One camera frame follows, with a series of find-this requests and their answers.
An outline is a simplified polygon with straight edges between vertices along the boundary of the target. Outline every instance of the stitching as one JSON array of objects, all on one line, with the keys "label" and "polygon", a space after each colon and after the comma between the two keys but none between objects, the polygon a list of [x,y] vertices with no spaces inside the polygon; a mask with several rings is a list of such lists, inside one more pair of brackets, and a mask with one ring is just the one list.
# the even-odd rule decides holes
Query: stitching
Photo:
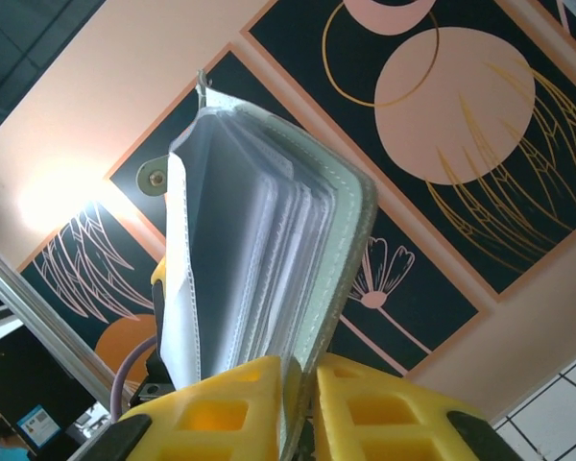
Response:
[{"label": "stitching", "polygon": [[[241,108],[236,108],[236,110],[240,110],[240,111],[243,111],[243,112],[247,113],[244,109],[241,109]],[[261,122],[261,123],[263,123],[263,125],[265,125],[268,129],[270,129],[270,130],[272,130],[273,132],[277,133],[278,135],[282,136],[282,137],[283,137],[284,139],[286,139],[288,142],[290,142],[290,143],[293,144],[295,147],[297,147],[299,150],[301,150],[303,153],[305,153],[309,158],[311,158],[313,161],[315,161],[315,162],[318,163],[320,166],[322,166],[322,168],[324,168],[333,178],[335,178],[335,180],[337,180],[341,185],[343,185],[343,186],[346,188],[346,192],[348,193],[348,195],[349,195],[349,197],[350,197],[350,199],[348,200],[347,219],[351,218],[352,213],[354,212],[354,206],[355,206],[355,202],[356,202],[355,196],[354,196],[354,193],[351,192],[350,189],[348,188],[348,184],[339,177],[339,175],[336,173],[336,171],[333,170],[332,168],[330,168],[329,166],[324,165],[320,160],[318,160],[318,159],[315,158],[313,155],[311,155],[309,152],[307,152],[303,147],[301,147],[299,144],[297,144],[294,140],[290,139],[286,134],[281,133],[279,130],[277,130],[277,129],[276,129],[275,127],[273,127],[273,126],[270,126],[268,123],[264,123],[264,122]],[[308,139],[310,142],[313,142],[314,144],[316,144],[319,148],[322,148],[322,149],[324,149],[327,153],[331,154],[336,161],[340,162],[340,164],[342,164],[344,167],[350,169],[353,173],[357,174],[357,176],[361,176],[361,174],[360,174],[359,172],[355,172],[355,171],[354,171],[353,167],[351,167],[351,166],[349,165],[349,163],[347,163],[347,162],[344,161],[342,158],[339,158],[338,156],[336,156],[335,154],[333,154],[332,151],[330,151],[328,148],[326,148],[321,142],[319,142],[317,139],[315,139],[314,137],[312,137],[309,133],[305,132],[304,130],[298,129],[297,127],[293,127],[293,129],[294,129],[297,133],[300,133],[301,136],[303,136],[303,137],[305,137],[306,139]],[[372,192],[371,183],[370,183],[370,182],[364,182],[364,189],[367,190],[368,192]],[[367,210],[367,211],[365,212],[365,215],[364,215],[364,218],[366,218],[364,221],[365,221],[365,222],[371,221],[372,215],[373,215],[372,210]],[[368,231],[369,231],[369,229],[362,228],[361,231],[358,232],[357,235],[358,235],[359,237],[362,237],[362,235],[365,234],[365,233],[367,233]],[[338,247],[339,250],[342,250],[342,249],[346,246],[346,243],[347,243],[347,242],[346,242],[346,240],[347,240],[347,235],[348,235],[348,228],[344,228],[344,231],[343,231],[343,233],[342,233],[341,236],[340,236],[340,243],[339,243],[339,247]],[[331,284],[331,279],[332,279],[332,277],[335,275],[335,273],[337,272],[337,269],[338,269],[338,261],[339,261],[339,252],[338,252],[338,254],[336,254],[335,259],[332,261],[332,268],[331,268],[331,271],[330,271],[330,273],[329,273],[329,275],[328,275],[328,279],[327,279],[327,282],[326,282],[326,286],[324,287],[324,291],[323,291],[323,293],[322,293],[322,297],[323,297],[323,298],[325,298],[325,297],[328,295],[328,291],[329,291],[330,284]],[[347,286],[348,286],[348,285],[351,286],[352,282],[353,282],[353,280],[350,280],[349,283],[348,283],[347,280],[344,280],[343,282],[339,282],[338,287],[337,287],[337,289],[335,290],[335,295],[336,295],[337,293],[340,293],[340,292],[345,291],[345,290],[347,289]],[[331,303],[331,304],[332,304],[332,302],[333,302],[333,298],[336,298],[336,296],[331,298],[331,300],[330,300],[330,303]],[[334,312],[334,314],[339,314],[340,312],[341,312],[341,308],[337,309],[337,312]],[[321,314],[320,314],[320,312],[318,312],[318,313],[316,314],[316,316],[314,317],[313,321],[314,321],[314,322],[317,322],[317,321],[320,319],[320,316],[321,316]],[[329,329],[330,329],[330,326],[327,326],[327,327],[324,328],[324,329],[320,329],[320,330],[318,331],[318,333],[319,333],[319,335],[320,335],[321,332],[327,332]],[[306,344],[309,344],[309,343],[311,342],[313,336],[314,336],[314,330],[312,329],[312,330],[310,330],[309,335],[308,335],[307,338],[306,338]],[[311,384],[313,384],[313,381],[312,381],[313,375],[312,375],[312,373],[311,373],[311,370],[309,370],[309,368],[311,368],[311,363],[306,363],[306,364],[305,364],[305,369],[303,370],[303,374],[304,374],[303,384],[304,384],[304,385],[302,386],[302,388],[307,388],[308,386],[310,386]],[[307,402],[302,396],[303,396],[303,393],[301,392],[301,393],[300,393],[300,396],[298,396],[298,398],[297,398],[297,406],[298,406],[298,407],[297,407],[297,410],[298,410],[298,413],[297,413],[297,414],[302,413],[301,410],[302,410],[304,407],[306,407],[307,404],[308,404],[308,402]],[[303,422],[304,422],[304,418],[303,418],[303,417],[298,417],[298,419],[297,419],[297,423],[298,423],[297,427],[299,427],[299,425],[302,424]],[[297,431],[297,430],[294,430],[292,434],[286,433],[285,436],[286,436],[286,439],[287,439],[287,440],[286,440],[284,449],[286,449],[286,447],[289,448],[289,447],[293,446],[293,445],[297,442],[298,438],[300,437],[300,432]]]},{"label": "stitching", "polygon": [[[251,119],[251,121],[252,121],[255,125],[268,128],[268,129],[270,129],[271,131],[273,131],[273,132],[279,134],[280,136],[284,137],[285,139],[287,139],[288,142],[290,142],[291,144],[293,144],[293,145],[294,145],[295,147],[297,147],[299,150],[303,151],[308,157],[312,158],[315,162],[317,162],[318,164],[320,164],[324,169],[328,170],[328,171],[331,173],[331,175],[332,175],[334,178],[336,178],[341,184],[343,184],[344,186],[347,186],[347,184],[346,184],[344,181],[342,181],[341,178],[339,178],[339,176],[338,176],[337,174],[335,174],[335,172],[334,172],[332,169],[330,169],[329,167],[323,165],[317,158],[313,157],[309,152],[307,152],[304,148],[302,148],[302,147],[301,147],[299,144],[297,144],[294,140],[292,140],[292,139],[290,139],[289,137],[287,137],[284,133],[280,133],[276,128],[274,128],[273,126],[271,126],[271,125],[269,125],[268,123],[264,122],[263,120],[260,120],[259,118],[256,118],[253,114],[248,113],[248,112],[247,112],[245,109],[243,109],[243,108],[237,107],[237,108],[235,108],[235,111],[239,111],[239,112],[241,112],[241,113],[244,113],[244,114],[246,115],[246,117],[249,118],[249,119]],[[279,120],[279,121],[282,122],[283,124],[286,123],[284,120],[279,119],[278,117],[275,117],[275,116],[273,116],[272,114],[271,114],[271,116],[272,116],[273,119]],[[294,129],[294,131],[295,131],[296,133],[301,133],[301,134],[302,134],[302,133],[305,133],[305,132],[303,132],[302,130],[300,130],[299,128],[297,128],[297,127],[294,127],[294,126],[293,126],[292,128]],[[330,151],[328,151],[328,149],[325,148],[324,145],[322,145],[322,144],[320,144],[320,143],[318,143],[318,142],[314,142],[314,143],[317,144],[319,147],[322,147],[322,148],[323,148],[324,150],[326,150],[327,152],[330,152]],[[354,198],[354,194],[352,194],[351,192],[349,192],[349,189],[348,189],[347,187],[346,187],[346,190],[348,191],[348,194],[349,194],[349,195],[352,197],[352,199],[353,199],[353,198]],[[326,203],[324,203],[324,202],[323,202],[323,204],[324,204],[323,211],[328,211],[328,210],[329,210],[329,206],[327,206]],[[350,201],[350,214],[348,215],[348,217],[351,216],[351,209],[352,209],[352,208],[353,208],[353,200]],[[344,243],[343,243],[343,240],[342,240],[339,249],[342,249],[343,247],[344,247]],[[331,276],[334,275],[335,272],[336,272],[335,266],[337,265],[337,259],[338,259],[338,258],[339,258],[339,256],[335,259],[335,261],[333,261],[333,270],[332,270],[331,273],[330,273]],[[323,292],[323,296],[326,296],[326,293],[328,292],[328,285],[329,285],[329,284],[330,284],[330,281],[328,282],[327,286],[325,287],[325,290],[324,290],[324,292]],[[318,320],[319,317],[320,317],[319,315],[316,316],[316,317],[314,318],[314,320]],[[298,318],[295,318],[294,322],[293,322],[292,325],[291,325],[291,328],[295,326],[297,320],[298,320]],[[307,343],[309,343],[309,342],[311,341],[311,336],[312,336],[312,335],[313,335],[313,331],[310,333],[310,336],[307,338]],[[294,343],[289,343],[289,344],[284,345],[284,348],[281,350],[281,354],[280,354],[280,355],[281,355],[281,356],[285,355],[286,352],[287,352],[290,348],[293,347],[293,345],[294,345]]]},{"label": "stitching", "polygon": [[[312,203],[315,202],[315,198],[313,197],[313,195],[312,195],[312,197],[311,197],[311,202],[312,202]],[[323,210],[326,210],[326,209],[327,209],[327,206],[325,205],[324,200],[322,200],[322,201],[320,201],[320,202],[323,204]],[[322,237],[324,237],[324,235],[319,236],[319,238],[316,239],[316,244],[320,244],[320,243],[321,243],[321,240],[323,240]],[[314,263],[315,263],[315,261],[314,261],[314,260],[311,260],[311,261],[309,262],[309,264],[307,264],[304,268],[301,267],[300,269],[301,269],[301,270],[304,270],[305,272],[309,272],[309,271],[311,271],[312,267],[314,266]],[[307,291],[304,292],[304,293],[301,292],[301,294],[300,294],[299,297],[297,298],[297,302],[298,302],[298,303],[302,303],[303,300],[306,300],[306,299],[307,299],[307,298],[306,298],[307,295],[311,294],[311,291],[312,291],[312,288],[313,288],[313,283],[312,283],[309,287],[307,287],[307,283],[308,283],[308,281],[305,280],[305,281],[304,281],[304,284],[305,284],[305,289],[306,289]],[[288,331],[290,331],[291,329],[295,328],[295,326],[298,324],[298,321],[299,321],[299,320],[302,320],[302,316],[303,316],[303,315],[304,315],[304,312],[302,312],[301,315],[299,315],[299,313],[297,312],[297,315],[295,315],[294,318],[292,319],[292,322],[290,322],[290,326],[289,326],[289,328],[288,328]],[[283,347],[280,347],[280,354],[279,354],[280,357],[286,356],[286,354],[288,353],[288,351],[290,351],[290,350],[294,347],[294,340],[293,340],[293,339],[296,339],[296,337],[294,337],[294,338],[291,339],[290,336],[288,335],[287,337],[284,336],[283,339],[284,339],[284,341],[283,341]]]},{"label": "stitching", "polygon": [[[271,182],[266,179],[265,183],[267,185],[269,185]],[[263,214],[266,214],[267,212],[269,212],[269,205],[265,205],[265,211],[263,212]],[[265,232],[259,228],[258,232],[256,233],[256,240],[260,241],[260,239],[262,238],[262,234],[264,234]],[[258,252],[260,253],[260,255],[256,258],[256,259],[260,259],[262,260],[264,258],[264,249],[258,249]],[[254,279],[254,274],[253,272],[256,271],[248,271],[248,277],[246,279],[246,289],[245,289],[245,296],[244,299],[241,301],[241,306],[240,306],[240,312],[243,312],[246,308],[248,308],[247,304],[249,304],[249,309],[248,312],[250,312],[250,309],[252,308],[252,301],[253,301],[253,296],[255,295],[255,281],[257,280]],[[239,354],[239,346],[236,344],[237,342],[237,336],[241,336],[240,332],[243,331],[243,329],[245,328],[245,321],[246,319],[244,318],[244,316],[239,316],[239,318],[237,319],[237,326],[234,330],[234,332],[232,333],[232,339],[231,339],[231,351],[227,357],[227,360],[225,362],[225,369],[229,369],[232,368],[232,362],[234,360],[235,355]]]},{"label": "stitching", "polygon": [[[331,206],[328,206],[324,200],[321,200],[320,202],[323,204],[322,205],[322,211],[324,213],[331,211]],[[326,221],[328,222],[331,220],[332,220],[332,216],[327,216]],[[316,244],[321,244],[321,243],[325,244],[327,241],[328,241],[328,233],[326,235],[322,234],[322,235],[319,235],[319,237],[317,238]],[[320,268],[320,261],[319,261],[319,264],[317,264],[315,267],[314,267],[314,262],[315,261],[311,261],[310,264],[308,264],[307,267],[305,268],[306,271],[309,272],[310,274],[313,273],[311,271],[315,271],[315,270],[318,270]],[[311,295],[312,289],[313,289],[313,284],[309,286],[306,293],[303,293],[303,295],[300,296],[299,301],[301,303],[303,302],[303,300],[306,300]],[[302,318],[303,318],[303,315],[295,316],[295,318],[293,319],[293,321],[290,324],[290,329],[295,328],[299,324],[299,322],[302,321]],[[295,346],[295,340],[296,340],[296,337],[294,337],[293,340],[289,340],[289,341],[285,342],[284,347],[281,349],[281,354],[280,354],[281,356],[285,356],[286,353],[288,353],[288,351],[290,351]]]},{"label": "stitching", "polygon": [[[254,145],[255,147],[258,147],[259,149],[261,149],[262,153],[267,157],[266,161],[270,162],[272,165],[274,165],[276,168],[278,168],[280,171],[282,171],[286,176],[290,176],[290,168],[289,167],[285,167],[285,165],[281,164],[281,158],[278,159],[280,157],[280,155],[276,155],[275,153],[273,153],[271,151],[271,149],[269,149],[264,143],[261,143],[261,141],[257,138],[255,138],[255,136],[253,136],[251,133],[249,132],[244,132],[244,135],[248,138],[248,141]],[[280,218],[280,222],[283,223],[283,229],[279,230],[277,232],[278,235],[282,235],[282,234],[286,234],[288,232],[288,220],[286,218],[286,216],[288,215],[287,211],[284,211],[281,215]],[[271,255],[271,261],[276,261],[278,257],[280,257],[280,254],[282,253],[282,251],[280,250],[280,245],[279,245],[280,241],[277,241],[277,244],[274,245],[273,248],[273,252]],[[270,270],[267,270],[265,272],[265,275],[263,276],[263,285],[265,288],[263,288],[263,293],[268,293],[269,290],[271,289],[271,277],[273,275],[273,272]],[[243,356],[243,349],[245,346],[245,352],[250,352],[253,348],[253,340],[254,340],[254,336],[255,336],[255,332],[256,332],[256,325],[258,324],[258,322],[260,321],[260,317],[262,316],[262,311],[264,308],[264,304],[266,302],[266,299],[268,298],[268,296],[263,296],[261,297],[261,299],[255,304],[255,305],[251,305],[250,309],[248,310],[248,316],[250,316],[252,314],[252,309],[254,309],[254,315],[255,318],[253,320],[253,329],[252,330],[248,330],[248,326],[250,325],[250,323],[246,323],[244,324],[243,321],[239,321],[239,327],[240,327],[240,333],[239,336],[242,337],[242,342],[243,344],[241,344],[240,346],[237,345],[236,348],[238,349],[238,359],[241,359]]]},{"label": "stitching", "polygon": [[[178,158],[178,160],[180,161],[180,164],[183,165],[181,158],[179,158],[179,156],[176,156]],[[185,191],[186,189],[186,174],[184,175],[180,175],[180,183],[181,183],[181,188],[184,191],[184,195],[185,195]],[[193,289],[194,287],[194,275],[192,274],[192,262],[190,260],[190,235],[189,235],[189,228],[188,228],[188,207],[187,207],[187,197],[184,197],[185,200],[183,200],[183,221],[185,224],[185,259],[186,259],[186,267],[187,267],[187,272],[186,272],[186,277],[188,280],[188,291],[190,293],[190,302],[192,303],[192,308],[189,309],[190,313],[192,314],[192,320],[193,320],[193,325],[194,325],[194,348],[195,348],[195,352],[196,352],[196,373],[197,373],[197,379],[201,380],[201,337],[200,337],[200,333],[199,333],[199,318],[198,318],[198,312],[197,312],[197,304],[196,304],[196,294],[195,291]]]}]

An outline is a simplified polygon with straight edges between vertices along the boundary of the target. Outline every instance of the peach circle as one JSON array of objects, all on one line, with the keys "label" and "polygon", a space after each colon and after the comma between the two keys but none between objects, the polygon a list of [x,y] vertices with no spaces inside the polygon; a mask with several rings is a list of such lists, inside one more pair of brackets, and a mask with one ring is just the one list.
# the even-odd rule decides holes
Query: peach circle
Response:
[{"label": "peach circle", "polygon": [[344,0],[346,10],[361,26],[382,36],[409,31],[431,11],[435,0],[415,0],[408,5],[382,5],[373,0]]},{"label": "peach circle", "polygon": [[[516,148],[531,122],[536,83],[527,60],[507,41],[458,27],[439,34],[426,80],[397,104],[376,108],[375,123],[387,154],[406,172],[437,184],[470,182]],[[374,101],[409,91],[435,43],[436,31],[429,30],[401,44],[380,73]]]}]

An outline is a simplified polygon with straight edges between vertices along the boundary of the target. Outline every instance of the gold line drawing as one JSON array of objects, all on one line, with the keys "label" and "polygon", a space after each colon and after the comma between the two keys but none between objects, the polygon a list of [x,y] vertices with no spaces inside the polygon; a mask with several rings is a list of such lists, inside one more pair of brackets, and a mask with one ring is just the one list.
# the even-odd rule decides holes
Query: gold line drawing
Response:
[{"label": "gold line drawing", "polygon": [[[442,56],[440,40],[441,37],[444,38],[444,31],[453,28],[439,25],[433,9],[428,15],[434,26],[431,36],[434,32],[435,52],[430,63],[428,55],[424,59],[426,61],[423,61],[421,66],[424,74],[422,77],[420,73],[416,74],[415,85],[408,86],[411,89],[407,93],[390,102],[384,99],[379,102],[363,101],[351,96],[335,82],[326,52],[331,23],[344,6],[344,2],[339,2],[324,25],[322,61],[330,84],[339,95],[352,103],[376,111],[387,110],[388,106],[405,101],[418,91],[424,91],[425,81],[433,78],[435,69],[447,64]],[[497,39],[512,47],[502,38]],[[390,53],[389,62],[394,53],[395,51]],[[576,104],[553,82],[532,68],[527,60],[514,59],[505,62],[508,68],[486,59],[481,64],[509,85],[519,102],[529,106],[531,118],[526,119],[527,131],[511,123],[508,113],[500,112],[498,122],[502,126],[502,132],[505,131],[515,143],[510,156],[505,158],[495,151],[494,139],[488,134],[491,130],[487,130],[488,125],[479,122],[474,115],[477,112],[474,109],[481,109],[475,106],[478,104],[477,98],[472,98],[470,102],[458,93],[456,98],[460,103],[462,116],[459,115],[456,124],[467,125],[468,137],[472,138],[475,148],[467,149],[457,144],[456,151],[446,149],[444,152],[438,144],[437,161],[443,168],[442,176],[447,177],[447,182],[436,181],[431,177],[422,179],[434,203],[451,227],[478,252],[510,269],[518,277],[576,230]],[[518,66],[518,69],[512,71],[511,66]],[[516,73],[520,69],[530,78],[533,77],[535,102],[533,88],[528,88],[526,80],[521,80]],[[416,119],[416,116],[412,114],[411,119]],[[383,137],[379,126],[378,132]],[[393,159],[390,151],[387,154]],[[451,160],[456,161],[460,156],[463,156],[464,165],[471,171],[473,181],[461,181],[460,171],[453,169]],[[515,165],[519,165],[513,167],[512,171],[508,166],[510,158],[517,161]],[[414,172],[406,169],[404,171],[414,176]]]},{"label": "gold line drawing", "polygon": [[[494,70],[513,83],[502,69]],[[551,238],[550,235],[554,235],[551,231],[568,235],[576,229],[576,219],[563,217],[569,211],[576,216],[576,105],[540,72],[530,70],[543,91],[537,98],[533,117],[544,145],[537,146],[527,136],[520,136],[509,124],[506,129],[516,137],[514,155],[523,155],[533,174],[531,190],[536,184],[540,196],[536,197],[522,186],[524,180],[516,178],[503,163],[473,184],[460,183],[444,153],[439,153],[440,162],[461,204],[451,206],[443,197],[443,188],[427,182],[431,196],[452,226],[474,247],[518,274],[524,273],[561,241],[561,238]],[[520,88],[515,85],[515,89],[520,95]],[[473,164],[473,157],[479,156],[486,163],[494,164],[494,151],[470,116],[468,104],[464,104],[464,116],[478,146],[476,153],[465,152],[466,159]],[[567,156],[571,162],[562,161]],[[513,260],[498,256],[500,250],[512,254]]]},{"label": "gold line drawing", "polygon": [[138,320],[125,303],[150,310],[154,306],[120,274],[120,270],[134,268],[111,244],[98,204],[90,208],[70,220],[35,258],[34,265],[51,291],[81,317],[91,314],[108,324],[102,307]]}]

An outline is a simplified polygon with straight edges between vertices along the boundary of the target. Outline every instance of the tiled wall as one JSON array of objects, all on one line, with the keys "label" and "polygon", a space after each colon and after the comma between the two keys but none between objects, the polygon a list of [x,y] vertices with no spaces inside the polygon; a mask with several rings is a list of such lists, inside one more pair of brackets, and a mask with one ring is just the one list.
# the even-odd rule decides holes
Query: tiled wall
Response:
[{"label": "tiled wall", "polygon": [[21,101],[103,1],[0,0],[0,109]]},{"label": "tiled wall", "polygon": [[525,461],[576,461],[576,361],[496,429]]}]

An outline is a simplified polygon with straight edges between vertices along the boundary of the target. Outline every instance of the purple cable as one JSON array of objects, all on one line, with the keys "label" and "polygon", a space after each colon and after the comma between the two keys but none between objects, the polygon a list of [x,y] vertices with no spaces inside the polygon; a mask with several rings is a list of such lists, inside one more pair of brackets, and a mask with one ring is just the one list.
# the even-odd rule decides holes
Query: purple cable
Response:
[{"label": "purple cable", "polygon": [[131,370],[136,359],[143,355],[143,353],[155,343],[155,336],[147,338],[134,348],[134,350],[128,354],[126,359],[119,366],[119,370],[117,370],[115,379],[113,380],[113,385],[111,386],[110,412],[112,423],[117,423],[117,420],[122,416],[122,391],[124,390],[124,384],[126,383],[128,372]]}]

